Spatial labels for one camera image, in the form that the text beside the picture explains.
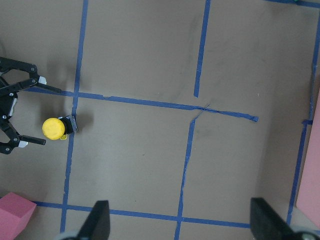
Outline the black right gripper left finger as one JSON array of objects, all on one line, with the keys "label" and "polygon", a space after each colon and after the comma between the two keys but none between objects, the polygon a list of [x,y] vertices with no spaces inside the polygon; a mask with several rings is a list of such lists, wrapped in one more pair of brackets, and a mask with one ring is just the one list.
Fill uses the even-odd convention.
[{"label": "black right gripper left finger", "polygon": [[108,200],[97,201],[80,228],[78,240],[108,240],[111,232]]}]

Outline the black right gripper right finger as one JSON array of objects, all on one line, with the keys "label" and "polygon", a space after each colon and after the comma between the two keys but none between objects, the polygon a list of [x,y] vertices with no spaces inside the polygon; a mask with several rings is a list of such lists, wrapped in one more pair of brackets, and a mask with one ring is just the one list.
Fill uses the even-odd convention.
[{"label": "black right gripper right finger", "polygon": [[250,230],[255,240],[300,239],[300,234],[294,232],[262,197],[250,200]]}]

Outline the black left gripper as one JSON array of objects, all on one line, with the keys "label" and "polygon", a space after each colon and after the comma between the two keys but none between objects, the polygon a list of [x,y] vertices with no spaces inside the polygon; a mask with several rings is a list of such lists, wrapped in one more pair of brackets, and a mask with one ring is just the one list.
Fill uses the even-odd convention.
[{"label": "black left gripper", "polygon": [[10,123],[9,119],[18,101],[18,92],[36,86],[56,94],[62,93],[60,88],[47,85],[46,78],[38,75],[34,64],[1,57],[0,74],[4,75],[11,70],[26,72],[29,78],[13,84],[8,84],[3,77],[0,78],[0,130],[9,138],[8,142],[0,143],[0,152],[6,155],[10,154],[14,148],[24,148],[29,143],[42,146],[46,144],[45,139],[19,134]]}]

